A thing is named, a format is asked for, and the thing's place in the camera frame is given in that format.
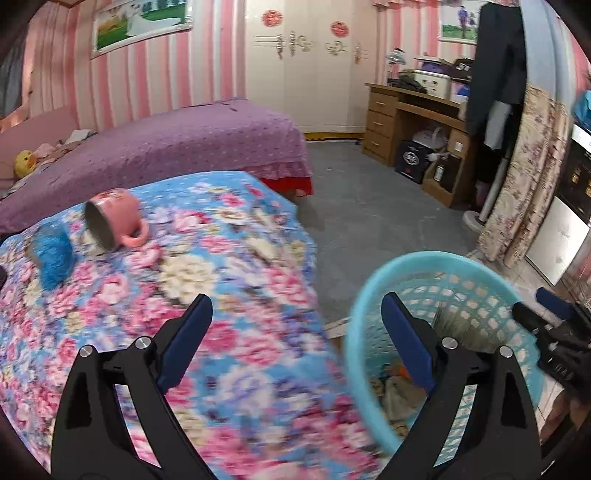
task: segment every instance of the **floral curtain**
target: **floral curtain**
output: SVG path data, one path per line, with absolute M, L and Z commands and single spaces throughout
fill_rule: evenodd
M 8 116 L 22 104 L 22 65 L 26 39 L 25 30 L 0 63 L 0 117 Z
M 523 2 L 528 84 L 519 137 L 495 207 L 478 239 L 487 259 L 523 258 L 550 205 L 568 142 L 572 78 L 565 36 L 543 0 Z
M 12 111 L 6 118 L 0 120 L 0 133 L 10 127 L 14 127 L 24 122 L 29 116 L 29 101 L 31 96 L 31 78 L 33 75 L 33 65 L 35 63 L 35 45 L 37 42 L 37 32 L 35 29 L 29 29 L 26 35 L 24 54 L 22 58 L 22 82 L 21 99 L 22 105 Z

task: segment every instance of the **pink and white striped wall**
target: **pink and white striped wall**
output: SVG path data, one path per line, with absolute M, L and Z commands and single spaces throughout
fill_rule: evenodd
M 194 27 L 91 59 L 92 15 L 112 0 L 46 3 L 31 20 L 30 114 L 68 105 L 98 131 L 189 105 L 245 95 L 245 0 L 193 1 Z
M 388 71 L 396 74 L 402 68 L 416 68 L 414 57 L 428 55 L 447 61 L 460 57 L 473 59 L 476 54 L 475 45 L 442 42 L 439 34 L 440 0 L 370 0 L 380 5 L 378 15 L 378 82 L 385 82 Z M 510 0 L 496 0 L 497 3 L 509 5 Z M 591 68 L 587 57 L 578 42 L 570 34 L 572 59 L 577 80 L 577 93 L 589 88 L 588 72 Z M 385 59 L 387 52 L 401 48 L 406 53 L 407 65 L 389 66 Z

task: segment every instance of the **white wardrobe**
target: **white wardrobe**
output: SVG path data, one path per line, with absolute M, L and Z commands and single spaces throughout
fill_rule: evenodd
M 377 20 L 368 0 L 246 0 L 246 97 L 304 132 L 363 132 Z

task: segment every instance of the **yellow duck plush toy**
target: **yellow duck plush toy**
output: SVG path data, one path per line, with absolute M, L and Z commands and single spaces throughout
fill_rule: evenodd
M 14 173 L 19 180 L 32 173 L 36 167 L 37 158 L 30 150 L 20 152 L 14 161 Z

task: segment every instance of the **light blue plastic basket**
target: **light blue plastic basket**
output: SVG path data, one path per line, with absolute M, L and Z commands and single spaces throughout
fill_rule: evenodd
M 388 453 L 401 440 L 390 428 L 369 386 L 381 366 L 396 357 L 380 314 L 384 295 L 394 291 L 417 318 L 431 323 L 439 306 L 454 322 L 476 319 L 487 335 L 496 336 L 515 352 L 533 404 L 540 401 L 543 377 L 537 368 L 535 339 L 512 318 L 519 297 L 492 270 L 465 257 L 445 252 L 418 252 L 398 257 L 377 270 L 361 289 L 351 311 L 345 339 L 350 389 L 367 428 Z M 437 463 L 454 457 L 466 427 L 476 387 L 466 387 L 450 434 Z

